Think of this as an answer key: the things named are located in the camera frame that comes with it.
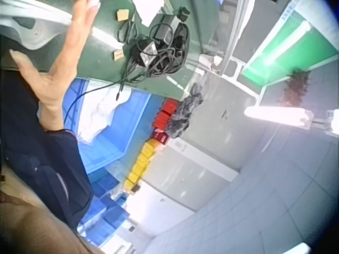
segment white cabinet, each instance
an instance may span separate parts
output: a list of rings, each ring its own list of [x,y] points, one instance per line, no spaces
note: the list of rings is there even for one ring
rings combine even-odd
[[[146,182],[141,180],[139,184],[140,190],[127,199],[126,211],[144,232],[159,235],[194,214]]]

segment white cloth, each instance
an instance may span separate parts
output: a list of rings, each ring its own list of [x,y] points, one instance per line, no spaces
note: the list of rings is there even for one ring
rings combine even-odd
[[[107,85],[100,81],[91,80],[86,91]],[[86,94],[80,113],[77,137],[81,142],[91,143],[93,139],[107,126],[111,125],[114,109],[126,102],[132,89],[124,87],[116,100],[120,85],[114,85],[105,89]]]

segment green table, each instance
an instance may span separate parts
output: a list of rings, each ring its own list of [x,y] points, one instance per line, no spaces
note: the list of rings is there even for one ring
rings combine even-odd
[[[72,1],[69,0],[60,0],[60,1],[40,0],[40,1],[49,4],[53,7],[59,8],[68,13],[72,12]],[[128,8],[132,10],[133,3],[132,1],[128,0],[102,0],[101,2],[102,2],[101,8],[95,19],[94,26],[116,38],[120,23],[116,20],[115,14],[117,10],[121,8]],[[171,6],[173,8],[173,12],[177,13],[181,6],[185,6],[187,9],[192,10],[193,2],[194,1],[192,0],[185,1],[171,0]],[[197,9],[200,13],[203,9],[206,9],[207,6],[212,6],[210,11],[206,12],[208,13],[208,15],[211,15],[212,12],[218,10],[216,1],[212,1],[210,5],[206,5],[205,1],[197,2],[198,2]],[[203,19],[202,17],[200,17],[198,23],[201,23],[200,21],[204,20],[203,23],[204,28],[208,28],[208,30],[210,30],[210,32],[208,32],[208,30],[206,31],[206,29],[203,28],[204,30],[203,33],[198,33],[199,26],[196,25],[197,19],[194,17],[193,12],[191,13],[192,14],[190,15],[189,19],[186,22],[190,28],[191,41],[197,42],[200,41],[201,39],[203,39],[203,41],[208,41],[213,34],[213,29],[211,29],[211,27],[213,26],[216,27],[217,25],[215,17],[218,16],[218,13],[216,13],[213,16],[213,18],[210,19]],[[152,24],[160,22],[161,18],[162,15],[158,14],[153,20]],[[139,33],[148,34],[149,28],[141,25],[140,18],[138,15],[136,15],[136,23],[139,28]],[[18,43],[10,39],[3,38],[1,41],[3,55],[1,61],[2,68],[4,69],[16,68],[14,62],[7,53],[8,49],[13,49],[27,54],[34,63],[34,65],[40,71],[48,71],[53,61],[55,60],[57,54],[60,52],[64,38],[65,38],[64,34],[58,35],[44,47],[34,51],[27,50],[20,46]],[[125,55],[128,55],[128,49],[124,47],[124,51]],[[200,53],[201,53],[200,46],[198,46],[197,43],[190,43],[188,59],[196,61]],[[114,61],[112,59],[112,48],[107,46],[105,43],[97,40],[96,38],[89,37],[78,65],[77,75],[79,78],[98,79],[114,82],[121,78],[121,71],[125,63],[126,58]],[[193,71],[187,69],[186,67],[183,67],[177,73],[171,75],[171,78],[175,80],[182,88],[179,88],[177,85],[174,85],[166,77],[149,78],[144,80],[140,84],[126,84],[126,85],[130,85],[131,87],[137,89],[143,89],[154,94],[181,100],[184,96],[184,89],[189,84],[192,75]]]

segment blue plastic crate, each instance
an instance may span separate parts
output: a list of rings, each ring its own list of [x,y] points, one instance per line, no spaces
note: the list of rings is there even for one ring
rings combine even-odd
[[[117,205],[119,206],[125,205],[126,200],[127,200],[127,195],[125,193],[122,193],[120,197],[117,199]]]
[[[103,195],[106,194],[106,191],[97,182],[91,183],[91,186],[94,196],[101,198]]]
[[[74,99],[86,91],[87,86],[88,81],[83,79],[72,82],[63,102],[64,115]],[[126,153],[149,98],[149,93],[133,90],[128,101],[115,109],[111,126],[98,134],[91,144],[79,144],[80,155],[88,174],[120,159]],[[74,133],[78,131],[83,102],[84,96],[72,107],[65,123],[65,128]]]
[[[114,176],[112,176],[111,174],[107,173],[106,175],[101,177],[97,181],[97,183],[99,184],[99,186],[101,188],[103,188],[106,192],[108,192],[111,189],[113,189],[114,187],[116,187],[116,185],[119,184],[119,181]]]
[[[129,213],[121,206],[114,206],[108,209],[104,214],[104,220],[112,227],[117,229],[129,217]]]
[[[94,196],[87,213],[81,219],[81,224],[84,226],[84,229],[87,229],[90,225],[95,223],[105,211],[106,206],[99,198]]]
[[[102,198],[100,198],[100,200],[107,207],[107,209],[118,205],[117,202],[111,199],[109,194],[104,195]]]
[[[86,239],[98,247],[103,246],[114,234],[116,229],[104,219],[98,220],[92,228],[86,231]]]

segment hand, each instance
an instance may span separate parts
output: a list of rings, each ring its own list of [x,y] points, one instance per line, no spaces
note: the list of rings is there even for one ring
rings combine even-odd
[[[61,108],[65,93],[76,77],[81,52],[100,7],[98,4],[89,8],[90,2],[76,0],[65,43],[47,74],[40,74],[26,55],[10,50],[22,77],[30,85],[41,104],[49,110]]]

